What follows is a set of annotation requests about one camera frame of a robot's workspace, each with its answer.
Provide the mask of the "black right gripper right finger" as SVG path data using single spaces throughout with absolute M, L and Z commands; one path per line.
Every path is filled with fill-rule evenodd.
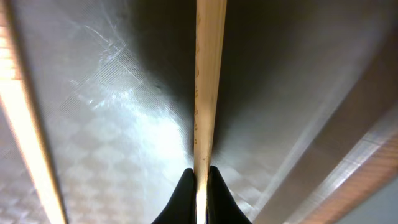
M 209 224 L 251 224 L 240 210 L 219 169 L 210 166 L 207 183 L 207 220 Z

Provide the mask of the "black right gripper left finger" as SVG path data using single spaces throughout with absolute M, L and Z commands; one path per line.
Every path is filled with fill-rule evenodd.
M 184 170 L 168 203 L 152 224 L 194 224 L 196 178 L 193 169 Z

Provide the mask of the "wooden chopstick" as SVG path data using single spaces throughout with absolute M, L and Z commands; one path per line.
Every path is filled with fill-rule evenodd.
M 68 223 L 17 43 L 10 1 L 1 1 L 1 106 L 50 223 Z
M 206 223 L 209 176 L 227 0 L 196 1 L 194 173 L 197 180 L 195 223 Z

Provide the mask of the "brown serving tray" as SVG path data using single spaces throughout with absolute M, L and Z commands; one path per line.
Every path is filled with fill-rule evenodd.
M 68 223 L 152 223 L 194 168 L 196 0 L 10 2 Z M 251 223 L 396 131 L 396 1 L 227 1 L 210 166 Z M 2 106 L 1 154 L 1 221 L 50 223 Z

